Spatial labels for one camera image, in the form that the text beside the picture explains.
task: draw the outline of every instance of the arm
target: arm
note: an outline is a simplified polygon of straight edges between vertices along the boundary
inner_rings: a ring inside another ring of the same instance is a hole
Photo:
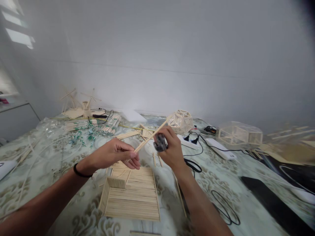
[[[119,139],[112,139],[90,156],[80,161],[76,169],[92,175],[122,160],[130,169],[139,169],[139,157],[134,148]],[[30,200],[0,224],[2,235],[44,235],[88,178],[80,177],[71,168],[56,183]]]
[[[186,165],[181,143],[175,132],[170,126],[167,126],[159,133],[164,134],[168,143],[168,149],[159,152],[159,155],[172,168],[178,180],[196,235],[233,235]]]

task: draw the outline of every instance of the hand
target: hand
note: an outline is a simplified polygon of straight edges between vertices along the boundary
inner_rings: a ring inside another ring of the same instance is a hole
[[[114,138],[80,161],[76,168],[81,174],[92,175],[98,169],[122,161],[130,169],[140,169],[139,156],[134,150],[129,144]]]
[[[160,129],[158,133],[164,134],[168,144],[168,149],[158,153],[163,161],[169,165],[174,172],[178,168],[181,169],[181,167],[186,166],[181,150],[181,142],[174,130],[170,126],[166,126]]]

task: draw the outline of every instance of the forearm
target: forearm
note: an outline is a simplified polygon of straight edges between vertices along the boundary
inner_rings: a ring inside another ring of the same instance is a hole
[[[44,235],[87,180],[88,178],[76,175],[71,168],[55,184],[9,216],[0,225],[1,234]]]
[[[174,173],[185,196],[196,235],[233,235],[195,181],[189,167],[182,166]]]

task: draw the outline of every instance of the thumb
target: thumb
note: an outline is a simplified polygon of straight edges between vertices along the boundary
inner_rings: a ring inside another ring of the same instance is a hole
[[[116,152],[115,160],[116,161],[124,161],[137,157],[138,154],[133,151],[124,151],[124,152]]]

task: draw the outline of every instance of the black bracelet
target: black bracelet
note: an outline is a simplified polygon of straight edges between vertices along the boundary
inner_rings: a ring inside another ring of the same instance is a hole
[[[81,174],[77,169],[76,169],[76,166],[77,166],[78,163],[76,163],[74,166],[73,166],[73,170],[74,172],[80,176],[80,177],[84,177],[84,178],[90,178],[92,177],[93,175],[84,175],[84,174]]]

